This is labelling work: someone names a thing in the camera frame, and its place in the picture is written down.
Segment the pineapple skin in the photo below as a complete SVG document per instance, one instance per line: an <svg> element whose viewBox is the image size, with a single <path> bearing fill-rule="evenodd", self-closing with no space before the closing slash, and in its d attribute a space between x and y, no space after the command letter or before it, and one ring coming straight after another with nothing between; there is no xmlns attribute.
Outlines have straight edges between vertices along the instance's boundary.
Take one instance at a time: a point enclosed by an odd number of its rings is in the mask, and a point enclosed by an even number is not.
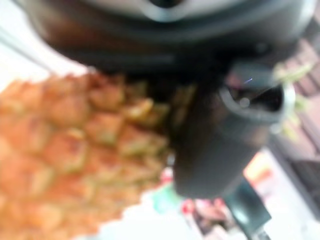
<svg viewBox="0 0 320 240"><path fill-rule="evenodd" d="M142 85L94 72L0 93L0 240L95 233L157 186L170 105Z"/></svg>

